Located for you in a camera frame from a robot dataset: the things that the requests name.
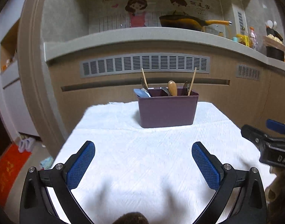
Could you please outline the wooden chopstick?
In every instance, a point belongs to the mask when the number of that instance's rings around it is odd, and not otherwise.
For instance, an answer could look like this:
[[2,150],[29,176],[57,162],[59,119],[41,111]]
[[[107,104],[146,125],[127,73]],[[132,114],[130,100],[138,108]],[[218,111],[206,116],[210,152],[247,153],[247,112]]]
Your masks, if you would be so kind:
[[197,68],[194,69],[194,73],[193,73],[192,80],[191,80],[191,83],[190,83],[189,91],[188,91],[188,94],[187,94],[188,96],[191,95],[191,91],[192,91],[192,87],[193,87],[193,84],[194,84],[196,72],[197,72]]
[[144,72],[143,68],[142,68],[142,75],[143,75],[143,81],[144,81],[145,88],[146,88],[146,90],[148,90],[149,87],[148,87],[147,79],[146,79],[145,72]]

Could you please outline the wooden spoon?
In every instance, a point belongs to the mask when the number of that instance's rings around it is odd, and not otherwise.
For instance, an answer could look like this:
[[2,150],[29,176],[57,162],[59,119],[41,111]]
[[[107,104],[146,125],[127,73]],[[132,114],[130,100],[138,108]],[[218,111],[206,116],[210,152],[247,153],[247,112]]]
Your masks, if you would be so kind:
[[171,96],[177,96],[177,85],[174,81],[168,81],[168,90]]

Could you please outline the small steel spoon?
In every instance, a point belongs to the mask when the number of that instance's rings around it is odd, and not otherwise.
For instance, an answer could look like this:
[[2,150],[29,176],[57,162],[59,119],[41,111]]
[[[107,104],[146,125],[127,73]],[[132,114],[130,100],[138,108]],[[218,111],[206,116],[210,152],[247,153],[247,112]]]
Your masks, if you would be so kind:
[[190,90],[190,83],[186,81],[182,87],[182,95],[187,96]]

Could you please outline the orange sleeve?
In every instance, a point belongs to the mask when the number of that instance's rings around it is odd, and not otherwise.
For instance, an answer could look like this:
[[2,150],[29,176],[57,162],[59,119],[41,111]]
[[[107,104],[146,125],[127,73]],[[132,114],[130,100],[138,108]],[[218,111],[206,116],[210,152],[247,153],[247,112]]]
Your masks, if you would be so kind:
[[267,223],[285,223],[285,170],[271,166],[270,173],[276,177],[265,189]]

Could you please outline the red floor mat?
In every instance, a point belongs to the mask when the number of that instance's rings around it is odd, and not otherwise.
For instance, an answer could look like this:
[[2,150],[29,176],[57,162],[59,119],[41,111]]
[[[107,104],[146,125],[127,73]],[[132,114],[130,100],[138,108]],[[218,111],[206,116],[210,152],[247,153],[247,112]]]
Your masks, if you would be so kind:
[[16,144],[11,144],[0,157],[0,206],[5,207],[10,190],[25,165],[31,152],[19,152]]

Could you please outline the small grey vent grille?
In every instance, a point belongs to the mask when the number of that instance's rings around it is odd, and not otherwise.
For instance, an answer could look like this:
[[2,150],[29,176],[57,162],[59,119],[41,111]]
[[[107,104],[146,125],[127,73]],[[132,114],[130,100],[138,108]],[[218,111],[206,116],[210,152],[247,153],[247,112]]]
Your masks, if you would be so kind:
[[260,70],[240,64],[237,65],[236,68],[236,77],[250,80],[260,80]]

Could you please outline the plastic bottle on counter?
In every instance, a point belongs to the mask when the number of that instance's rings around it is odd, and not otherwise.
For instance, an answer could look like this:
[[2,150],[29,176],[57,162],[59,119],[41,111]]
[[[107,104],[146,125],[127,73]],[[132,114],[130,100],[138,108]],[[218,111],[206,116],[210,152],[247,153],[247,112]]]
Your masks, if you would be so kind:
[[249,46],[254,50],[258,49],[257,36],[252,26],[249,27]]

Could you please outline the maroon plastic utensil caddy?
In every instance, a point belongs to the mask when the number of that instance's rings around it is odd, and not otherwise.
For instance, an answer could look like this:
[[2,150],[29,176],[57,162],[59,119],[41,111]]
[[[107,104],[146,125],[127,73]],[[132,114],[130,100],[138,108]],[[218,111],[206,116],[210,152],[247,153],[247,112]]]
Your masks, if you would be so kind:
[[150,97],[138,99],[140,124],[143,128],[191,125],[194,122],[199,94],[191,91],[189,96],[177,89],[177,96],[168,96],[160,88],[149,89]]

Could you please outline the white textured towel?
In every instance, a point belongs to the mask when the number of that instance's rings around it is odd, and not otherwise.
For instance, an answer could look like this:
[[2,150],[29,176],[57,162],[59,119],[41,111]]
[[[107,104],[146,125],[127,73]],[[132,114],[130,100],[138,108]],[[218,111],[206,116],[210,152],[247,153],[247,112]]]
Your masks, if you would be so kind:
[[165,128],[142,128],[137,102],[89,107],[55,163],[86,141],[95,144],[95,157],[72,193],[94,223],[128,212],[150,223],[193,223],[214,195],[192,158],[198,141],[235,169],[257,168],[265,187],[275,179],[257,148],[212,103],[198,103],[192,125]]

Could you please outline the blue spatula in caddy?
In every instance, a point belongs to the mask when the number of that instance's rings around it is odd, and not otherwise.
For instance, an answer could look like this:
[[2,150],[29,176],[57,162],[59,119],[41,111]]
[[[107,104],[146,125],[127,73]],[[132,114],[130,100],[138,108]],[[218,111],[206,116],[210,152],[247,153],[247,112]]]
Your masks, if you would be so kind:
[[140,98],[150,98],[150,94],[142,89],[135,88],[134,93]]

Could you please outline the long grey vent grille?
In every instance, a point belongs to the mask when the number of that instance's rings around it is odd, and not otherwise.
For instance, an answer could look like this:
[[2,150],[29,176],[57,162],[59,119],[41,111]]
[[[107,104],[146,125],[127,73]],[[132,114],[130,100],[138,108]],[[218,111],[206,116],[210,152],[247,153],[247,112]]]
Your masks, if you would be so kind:
[[80,62],[80,77],[140,72],[210,73],[210,57],[181,53],[134,53],[93,58]]

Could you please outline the grey countertop edge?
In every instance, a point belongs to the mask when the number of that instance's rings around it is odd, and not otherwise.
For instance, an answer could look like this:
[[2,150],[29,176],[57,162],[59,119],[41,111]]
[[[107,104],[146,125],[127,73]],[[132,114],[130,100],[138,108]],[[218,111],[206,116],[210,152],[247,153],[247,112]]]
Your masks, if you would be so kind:
[[49,62],[55,58],[68,55],[70,53],[100,46],[151,41],[156,41],[160,44],[176,42],[212,46],[224,51],[232,51],[250,57],[268,66],[285,71],[285,62],[266,57],[262,53],[230,39],[205,32],[168,27],[137,27],[108,30],[105,32],[89,34],[65,42],[46,42],[43,44],[43,55],[45,61]]

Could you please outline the yellow handled frying pan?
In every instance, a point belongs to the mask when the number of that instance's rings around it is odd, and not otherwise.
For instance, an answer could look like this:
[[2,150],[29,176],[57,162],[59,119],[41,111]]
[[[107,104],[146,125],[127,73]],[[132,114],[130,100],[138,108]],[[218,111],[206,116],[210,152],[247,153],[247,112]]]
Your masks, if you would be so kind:
[[202,20],[190,15],[164,15],[159,17],[162,27],[188,29],[194,31],[202,31],[203,27],[209,25],[226,25],[231,26],[231,21],[222,20]]

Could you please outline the cartoon wall sticker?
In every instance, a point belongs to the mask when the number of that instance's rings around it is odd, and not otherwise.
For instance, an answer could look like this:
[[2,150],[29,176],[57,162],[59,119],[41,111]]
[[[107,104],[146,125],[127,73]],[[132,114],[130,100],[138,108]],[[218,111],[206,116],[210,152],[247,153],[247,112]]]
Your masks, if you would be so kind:
[[146,0],[129,0],[125,10],[129,14],[130,27],[145,27],[145,9],[148,6]]

